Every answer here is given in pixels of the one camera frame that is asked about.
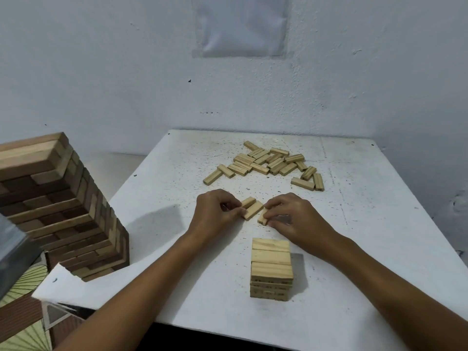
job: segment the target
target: hand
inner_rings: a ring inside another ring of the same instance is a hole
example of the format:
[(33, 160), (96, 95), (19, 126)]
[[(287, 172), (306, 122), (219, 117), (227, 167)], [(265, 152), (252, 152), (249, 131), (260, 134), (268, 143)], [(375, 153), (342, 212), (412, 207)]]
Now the hand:
[(241, 201), (223, 189), (203, 193), (196, 198), (187, 233), (202, 238), (203, 244), (209, 243), (245, 213)]
[[(292, 243), (326, 261), (344, 238), (315, 210), (309, 201), (293, 193), (278, 195), (265, 203), (268, 209), (263, 217), (268, 225), (288, 238)], [(275, 217), (289, 216), (291, 224)]]

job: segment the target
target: person's left forearm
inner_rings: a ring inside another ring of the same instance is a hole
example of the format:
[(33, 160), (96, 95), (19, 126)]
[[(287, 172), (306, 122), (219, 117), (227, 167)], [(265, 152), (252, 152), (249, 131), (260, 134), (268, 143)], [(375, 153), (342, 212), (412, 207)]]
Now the person's left forearm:
[(134, 350), (203, 245), (199, 234), (185, 233), (57, 350)]

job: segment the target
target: white table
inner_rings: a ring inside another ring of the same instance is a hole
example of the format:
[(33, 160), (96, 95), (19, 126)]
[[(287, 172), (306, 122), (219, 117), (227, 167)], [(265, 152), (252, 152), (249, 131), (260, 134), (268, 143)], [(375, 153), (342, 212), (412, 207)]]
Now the white table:
[[(222, 176), (205, 186), (202, 179), (216, 165), (248, 152), (245, 140), (303, 153), (322, 174), (325, 191), (292, 186), (297, 170), (286, 177)], [(101, 307), (173, 244), (190, 223), (196, 196), (215, 188), (240, 200), (266, 202), (290, 191), (310, 200), (336, 230), (468, 318), (466, 266), (374, 141), (317, 136), (171, 130), (110, 202), (130, 233), (130, 267), (84, 283), (58, 265), (33, 296)], [(294, 245), (291, 300), (250, 298), (253, 237), (282, 238), (256, 217), (239, 222), (191, 266), (157, 321), (294, 350), (405, 349), (346, 277)]]

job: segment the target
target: person's left hand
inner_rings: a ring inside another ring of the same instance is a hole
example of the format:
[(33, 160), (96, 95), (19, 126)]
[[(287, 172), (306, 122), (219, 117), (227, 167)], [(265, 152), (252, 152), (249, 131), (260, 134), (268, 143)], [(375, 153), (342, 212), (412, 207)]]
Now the person's left hand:
[(195, 213), (187, 233), (209, 243), (246, 211), (241, 201), (223, 189), (203, 193), (196, 198)]

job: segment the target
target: wooden block tower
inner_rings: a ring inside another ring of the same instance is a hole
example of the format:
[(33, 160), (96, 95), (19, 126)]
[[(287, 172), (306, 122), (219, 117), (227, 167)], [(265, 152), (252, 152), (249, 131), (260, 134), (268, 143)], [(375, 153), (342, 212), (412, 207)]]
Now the wooden block tower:
[(293, 286), (289, 241), (254, 238), (250, 296), (287, 301)]
[(129, 265), (128, 232), (64, 133), (0, 145), (0, 213), (84, 281)]

